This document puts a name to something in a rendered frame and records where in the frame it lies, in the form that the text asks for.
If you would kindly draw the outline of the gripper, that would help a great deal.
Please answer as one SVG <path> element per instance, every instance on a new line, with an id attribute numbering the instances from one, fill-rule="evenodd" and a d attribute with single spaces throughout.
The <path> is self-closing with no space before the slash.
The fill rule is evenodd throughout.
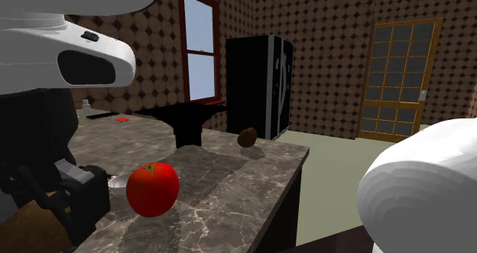
<path id="1" fill-rule="evenodd" d="M 50 210 L 74 246 L 94 233 L 96 223 L 110 211 L 106 172 L 98 166 L 74 165 L 68 144 L 77 128 L 69 89 L 0 96 L 0 160 L 41 169 L 52 166 L 50 172 L 60 175 L 49 196 L 35 169 L 0 166 L 0 190 L 12 196 L 18 208 L 35 201 Z"/>

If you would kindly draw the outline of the small silver bowl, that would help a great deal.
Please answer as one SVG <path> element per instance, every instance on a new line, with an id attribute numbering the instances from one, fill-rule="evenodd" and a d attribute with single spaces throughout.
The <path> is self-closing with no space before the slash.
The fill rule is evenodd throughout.
<path id="1" fill-rule="evenodd" d="M 115 192 L 125 191 L 130 176 L 131 172 L 112 176 L 108 182 L 109 189 Z"/>

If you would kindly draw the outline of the red tomato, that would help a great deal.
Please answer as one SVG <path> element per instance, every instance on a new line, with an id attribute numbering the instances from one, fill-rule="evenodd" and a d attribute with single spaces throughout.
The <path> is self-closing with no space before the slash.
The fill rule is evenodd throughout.
<path id="1" fill-rule="evenodd" d="M 179 193 L 179 179 L 169 164 L 155 162 L 135 170 L 126 185 L 130 207 L 140 216 L 156 217 L 173 206 Z"/>

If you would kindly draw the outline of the black anvil-shaped stand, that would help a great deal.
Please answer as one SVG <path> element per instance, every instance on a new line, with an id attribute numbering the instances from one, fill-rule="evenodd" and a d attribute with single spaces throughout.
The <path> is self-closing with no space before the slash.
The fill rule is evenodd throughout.
<path id="1" fill-rule="evenodd" d="M 164 107 L 142 109 L 135 114 L 149 115 L 160 120 L 174 130 L 176 148 L 186 145 L 202 145 L 202 125 L 218 112 L 227 110 L 223 105 L 204 105 L 182 102 Z"/>

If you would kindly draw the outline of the brown potato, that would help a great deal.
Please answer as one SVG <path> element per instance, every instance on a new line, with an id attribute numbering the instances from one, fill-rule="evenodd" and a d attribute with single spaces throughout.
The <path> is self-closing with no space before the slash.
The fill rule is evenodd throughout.
<path id="1" fill-rule="evenodd" d="M 254 128 L 246 128 L 238 135 L 237 142 L 243 148 L 250 148 L 255 144 L 257 138 L 258 133 Z"/>

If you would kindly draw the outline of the red-framed window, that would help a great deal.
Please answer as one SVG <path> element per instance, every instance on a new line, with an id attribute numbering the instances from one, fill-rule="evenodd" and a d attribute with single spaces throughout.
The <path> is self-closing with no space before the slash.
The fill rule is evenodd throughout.
<path id="1" fill-rule="evenodd" d="M 215 0 L 178 0 L 187 102 L 222 104 L 220 85 L 219 3 Z"/>

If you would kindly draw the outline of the black refrigerator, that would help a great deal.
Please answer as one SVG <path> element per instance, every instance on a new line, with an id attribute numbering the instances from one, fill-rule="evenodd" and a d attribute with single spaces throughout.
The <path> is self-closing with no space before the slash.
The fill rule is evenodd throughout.
<path id="1" fill-rule="evenodd" d="M 274 34 L 226 41 L 227 131 L 274 140 L 289 128 L 294 44 Z"/>

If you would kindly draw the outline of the wooden door with glass panes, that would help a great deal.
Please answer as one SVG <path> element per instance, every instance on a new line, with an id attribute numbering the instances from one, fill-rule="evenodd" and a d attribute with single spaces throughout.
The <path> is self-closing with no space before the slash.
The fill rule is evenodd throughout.
<path id="1" fill-rule="evenodd" d="M 374 26 L 360 138 L 399 142 L 419 131 L 442 24 L 432 18 Z"/>

